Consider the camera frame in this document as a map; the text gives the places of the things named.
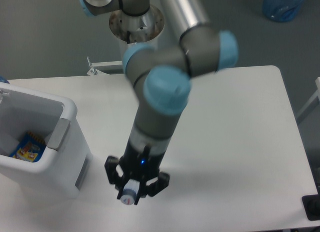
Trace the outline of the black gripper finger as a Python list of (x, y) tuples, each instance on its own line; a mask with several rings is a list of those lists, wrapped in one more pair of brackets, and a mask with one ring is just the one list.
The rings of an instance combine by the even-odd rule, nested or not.
[[(124, 187), (130, 179), (128, 173), (126, 173), (122, 165), (122, 158), (119, 159), (114, 156), (108, 156), (104, 164), (109, 183), (115, 185), (115, 189), (118, 191), (116, 197), (118, 200), (120, 200), (120, 198), (122, 197), (124, 193)], [(118, 166), (123, 171), (122, 176), (119, 176), (119, 173), (117, 172)]]
[(154, 197), (165, 188), (168, 187), (170, 182), (170, 175), (165, 172), (160, 172), (157, 176), (157, 180), (149, 185), (147, 185), (146, 180), (142, 180), (138, 187), (138, 192), (134, 201), (134, 205), (137, 205), (141, 198), (146, 196)]

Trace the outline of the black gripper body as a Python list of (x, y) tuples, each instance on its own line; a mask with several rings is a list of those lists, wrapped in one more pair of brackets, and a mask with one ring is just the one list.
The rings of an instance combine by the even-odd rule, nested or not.
[(123, 156), (119, 160), (123, 174), (136, 181), (149, 181), (159, 176), (160, 164), (164, 153), (151, 155), (139, 152), (130, 142), (127, 143)]

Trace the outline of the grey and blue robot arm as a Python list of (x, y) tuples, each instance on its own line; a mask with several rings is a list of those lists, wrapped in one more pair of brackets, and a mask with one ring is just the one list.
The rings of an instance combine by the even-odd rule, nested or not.
[(79, 0), (89, 16), (118, 12), (114, 35), (127, 44), (122, 67), (139, 105), (124, 155), (109, 156), (104, 165), (126, 205), (169, 185), (160, 164), (188, 103), (191, 79), (233, 67), (239, 57), (234, 34), (215, 31), (200, 0), (160, 1), (178, 37), (176, 46), (163, 50), (150, 44), (160, 34), (150, 0)]

